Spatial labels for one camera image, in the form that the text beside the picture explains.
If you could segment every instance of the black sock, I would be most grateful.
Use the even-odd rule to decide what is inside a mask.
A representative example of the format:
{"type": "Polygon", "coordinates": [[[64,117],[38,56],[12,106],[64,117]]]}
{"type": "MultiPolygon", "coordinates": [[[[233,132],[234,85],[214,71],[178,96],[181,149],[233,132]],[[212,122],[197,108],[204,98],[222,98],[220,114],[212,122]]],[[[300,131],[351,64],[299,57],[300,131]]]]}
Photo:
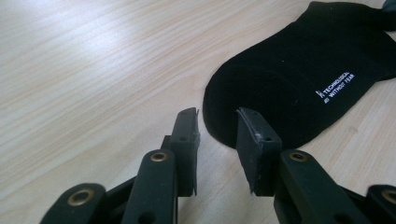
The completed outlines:
{"type": "Polygon", "coordinates": [[[311,3],[296,22],[215,73],[205,90],[206,128],[235,147],[235,111],[246,107],[264,116],[285,148],[300,147],[378,80],[395,77],[396,43],[383,31],[396,29],[390,18],[360,4],[311,3]]]}

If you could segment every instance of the wooden table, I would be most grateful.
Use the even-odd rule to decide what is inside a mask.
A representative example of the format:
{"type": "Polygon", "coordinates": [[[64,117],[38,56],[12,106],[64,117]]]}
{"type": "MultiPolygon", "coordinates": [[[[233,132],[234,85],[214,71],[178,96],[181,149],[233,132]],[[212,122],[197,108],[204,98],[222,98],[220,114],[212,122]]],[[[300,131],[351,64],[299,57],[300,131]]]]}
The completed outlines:
{"type": "MultiPolygon", "coordinates": [[[[381,7],[383,1],[355,1],[381,7]]],[[[2,1],[0,223],[38,223],[79,183],[112,189],[202,108],[228,59],[295,21],[309,1],[2,1]]],[[[375,84],[301,147],[342,186],[396,185],[396,79],[375,84]]],[[[199,116],[198,195],[179,223],[277,223],[236,151],[199,116]]]]}

